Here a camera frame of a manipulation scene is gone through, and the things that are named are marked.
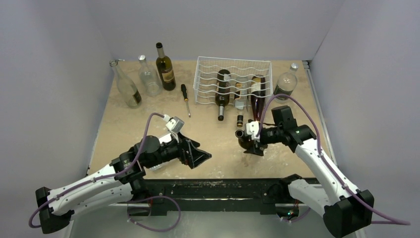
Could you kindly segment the dark bottle silver collar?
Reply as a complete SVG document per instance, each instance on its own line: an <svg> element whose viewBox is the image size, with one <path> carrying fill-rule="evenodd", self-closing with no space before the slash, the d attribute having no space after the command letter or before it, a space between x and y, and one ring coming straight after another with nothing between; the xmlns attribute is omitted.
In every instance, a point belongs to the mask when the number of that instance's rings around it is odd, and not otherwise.
<svg viewBox="0 0 420 238"><path fill-rule="evenodd" d="M215 103L218 106L218 117L219 121L224 120L224 109L228 105L230 100L230 71L222 69L217 74L217 92L215 94Z"/></svg>

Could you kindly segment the tall clear bottle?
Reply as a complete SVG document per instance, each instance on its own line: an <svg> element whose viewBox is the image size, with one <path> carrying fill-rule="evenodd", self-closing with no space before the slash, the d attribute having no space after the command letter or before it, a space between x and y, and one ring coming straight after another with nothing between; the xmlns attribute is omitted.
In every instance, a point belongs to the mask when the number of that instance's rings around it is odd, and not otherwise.
<svg viewBox="0 0 420 238"><path fill-rule="evenodd" d="M129 108L136 109L140 107L142 97L133 80L130 77L128 77L121 69L119 65L121 61L124 60L112 59L109 61L109 65L114 72L116 86L124 102Z"/></svg>

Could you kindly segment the clear bottle silver cap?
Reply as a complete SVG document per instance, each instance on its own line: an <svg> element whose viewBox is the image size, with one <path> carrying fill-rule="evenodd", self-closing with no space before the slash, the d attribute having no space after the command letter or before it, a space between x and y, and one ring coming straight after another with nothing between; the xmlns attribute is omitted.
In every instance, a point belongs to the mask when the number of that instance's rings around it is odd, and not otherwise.
<svg viewBox="0 0 420 238"><path fill-rule="evenodd" d="M138 56L138 61L140 63L138 75L145 88L145 92L149 96L159 95L162 91L162 85L158 79L157 71L149 66L145 55Z"/></svg>

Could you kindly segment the dark labelled wine bottle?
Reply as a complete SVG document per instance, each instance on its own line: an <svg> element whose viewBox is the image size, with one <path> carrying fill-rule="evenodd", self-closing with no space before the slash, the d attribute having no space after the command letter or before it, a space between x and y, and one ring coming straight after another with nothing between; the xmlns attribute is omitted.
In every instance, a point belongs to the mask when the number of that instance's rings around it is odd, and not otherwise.
<svg viewBox="0 0 420 238"><path fill-rule="evenodd" d="M158 57L156 59L156 66L159 77L162 81L162 86L167 91L172 91L176 87L175 76L171 59L164 53L163 44L156 43Z"/></svg>

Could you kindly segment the dark green bottle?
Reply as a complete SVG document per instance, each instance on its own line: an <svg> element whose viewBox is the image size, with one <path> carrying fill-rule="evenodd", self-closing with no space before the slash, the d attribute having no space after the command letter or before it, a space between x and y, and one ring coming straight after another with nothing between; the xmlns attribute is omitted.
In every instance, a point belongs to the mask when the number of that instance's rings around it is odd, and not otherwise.
<svg viewBox="0 0 420 238"><path fill-rule="evenodd" d="M246 135L245 132L243 130L236 130L235 131L235 136L238 138L238 143L239 145L244 149L248 149L251 146L255 145L256 146L256 141L252 141L250 140Z"/></svg>

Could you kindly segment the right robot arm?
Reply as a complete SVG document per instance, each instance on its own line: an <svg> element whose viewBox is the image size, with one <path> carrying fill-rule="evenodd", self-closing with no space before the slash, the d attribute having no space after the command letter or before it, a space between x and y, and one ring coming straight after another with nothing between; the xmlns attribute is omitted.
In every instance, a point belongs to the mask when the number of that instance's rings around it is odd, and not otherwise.
<svg viewBox="0 0 420 238"><path fill-rule="evenodd" d="M298 178L278 188L279 198L285 202L293 198L304 202L318 213L336 238L342 238L372 223L374 196L361 191L345 178L333 161L323 153L317 136L307 126L298 126L289 106L280 106L271 111L274 126L260 128L258 121L249 121L244 130L235 132L238 143L245 153L263 156L269 144L282 143L290 148L312 171L320 182L315 188Z"/></svg>

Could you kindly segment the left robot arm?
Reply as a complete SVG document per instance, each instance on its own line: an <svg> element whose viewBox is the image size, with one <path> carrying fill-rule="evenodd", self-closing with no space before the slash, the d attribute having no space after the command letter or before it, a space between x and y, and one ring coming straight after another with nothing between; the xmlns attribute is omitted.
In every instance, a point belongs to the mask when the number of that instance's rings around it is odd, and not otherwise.
<svg viewBox="0 0 420 238"><path fill-rule="evenodd" d="M161 142L148 135L94 174L60 188L37 189L38 227L44 234L51 234L91 209L131 199L141 203L148 196L143 180L145 169L174 159L194 169L212 157L199 149L198 142L181 133L177 136L169 142Z"/></svg>

